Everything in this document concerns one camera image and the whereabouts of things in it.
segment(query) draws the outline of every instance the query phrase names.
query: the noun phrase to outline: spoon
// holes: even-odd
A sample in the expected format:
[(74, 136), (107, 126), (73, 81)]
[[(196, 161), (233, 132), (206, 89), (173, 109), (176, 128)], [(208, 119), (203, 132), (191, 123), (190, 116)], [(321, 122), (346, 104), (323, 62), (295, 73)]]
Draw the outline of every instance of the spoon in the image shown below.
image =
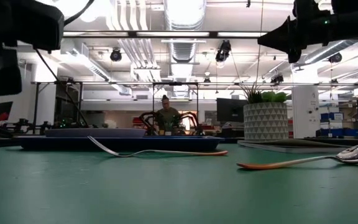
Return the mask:
[(272, 164), (237, 163), (237, 165), (242, 168), (250, 169), (250, 170), (264, 170), (264, 169), (276, 169), (276, 168), (291, 166), (295, 164), (301, 164), (304, 162), (318, 161), (322, 159), (333, 159), (335, 161), (343, 162), (345, 164), (358, 164), (358, 145), (350, 147), (349, 149), (340, 152), (336, 156), (318, 156), (318, 157), (312, 157), (307, 159), (297, 159), (297, 160), (286, 161), (286, 162), (276, 162)]
[(110, 153), (116, 157), (132, 157), (136, 154), (140, 154), (143, 152), (159, 152), (159, 153), (167, 153), (167, 154), (182, 154), (182, 155), (191, 155), (191, 156), (224, 156), (228, 152), (227, 151), (221, 151), (221, 152), (181, 152), (181, 151), (165, 151), (165, 150), (143, 150), (140, 152), (135, 152), (133, 154), (129, 155), (120, 155), (118, 152), (114, 152), (113, 150), (109, 149), (108, 147), (101, 144), (98, 140), (96, 140), (92, 136), (88, 136), (88, 139), (93, 142), (96, 146), (98, 146), (100, 149), (106, 151), (107, 153)]

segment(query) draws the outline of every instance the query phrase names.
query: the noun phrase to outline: white planter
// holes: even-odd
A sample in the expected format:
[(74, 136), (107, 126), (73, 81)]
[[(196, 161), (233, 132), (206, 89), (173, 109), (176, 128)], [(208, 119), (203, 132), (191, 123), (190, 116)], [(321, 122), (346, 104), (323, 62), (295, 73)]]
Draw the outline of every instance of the white planter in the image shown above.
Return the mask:
[(288, 139), (287, 105), (254, 103), (244, 106), (244, 140)]

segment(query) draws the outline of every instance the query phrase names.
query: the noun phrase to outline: silver fork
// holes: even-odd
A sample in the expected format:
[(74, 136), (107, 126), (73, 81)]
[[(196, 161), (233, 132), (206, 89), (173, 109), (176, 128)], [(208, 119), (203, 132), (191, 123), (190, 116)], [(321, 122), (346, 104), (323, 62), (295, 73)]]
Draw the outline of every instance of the silver fork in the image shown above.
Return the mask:
[(192, 156), (223, 156), (227, 154), (227, 151), (221, 151), (221, 152), (181, 152), (181, 151), (165, 151), (165, 150), (143, 150), (143, 151), (139, 151), (139, 152), (135, 152), (133, 154), (129, 154), (129, 155), (120, 155), (118, 152), (114, 152), (113, 150), (109, 149), (108, 147), (104, 146), (103, 144), (101, 144), (100, 142), (98, 142), (98, 140), (96, 140), (94, 137), (92, 136), (88, 136), (88, 139), (90, 139), (93, 144), (95, 144), (96, 146), (98, 146), (100, 149), (116, 156), (116, 157), (132, 157), (136, 154), (140, 154), (143, 152), (158, 152), (158, 153), (167, 153), (167, 154), (182, 154), (182, 155), (192, 155)]

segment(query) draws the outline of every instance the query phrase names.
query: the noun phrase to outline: desk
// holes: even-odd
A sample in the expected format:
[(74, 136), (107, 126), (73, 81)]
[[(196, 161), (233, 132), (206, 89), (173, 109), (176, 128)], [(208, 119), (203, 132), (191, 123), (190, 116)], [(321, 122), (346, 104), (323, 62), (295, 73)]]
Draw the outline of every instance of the desk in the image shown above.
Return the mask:
[(0, 147), (0, 224), (358, 223), (358, 166), (219, 145), (225, 157), (34, 152)]

